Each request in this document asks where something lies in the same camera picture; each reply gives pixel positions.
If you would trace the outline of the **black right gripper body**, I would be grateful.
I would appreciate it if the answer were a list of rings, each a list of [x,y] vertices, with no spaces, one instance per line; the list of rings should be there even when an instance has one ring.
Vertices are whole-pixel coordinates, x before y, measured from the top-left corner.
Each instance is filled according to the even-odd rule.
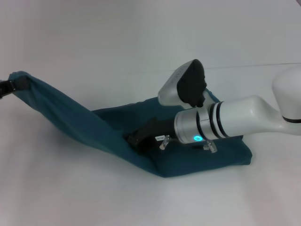
[[[139,147],[159,147],[162,141],[157,141],[156,137],[170,136],[176,138],[174,129],[174,119],[158,120],[151,118],[145,125],[138,129]]]

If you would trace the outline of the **blue-green shirt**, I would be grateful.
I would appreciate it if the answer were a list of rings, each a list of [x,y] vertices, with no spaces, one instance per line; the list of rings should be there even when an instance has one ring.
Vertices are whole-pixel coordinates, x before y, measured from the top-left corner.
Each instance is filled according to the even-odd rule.
[[[179,106],[161,106],[155,97],[135,104],[90,111],[27,72],[11,73],[9,79],[25,81],[26,89],[17,90],[15,96],[69,137],[156,176],[177,177],[251,162],[251,150],[241,137],[216,141],[215,153],[201,150],[200,143],[182,145],[177,142],[169,144],[165,151],[152,148],[146,155],[135,152],[123,138],[124,134],[152,117],[167,120],[182,110]]]

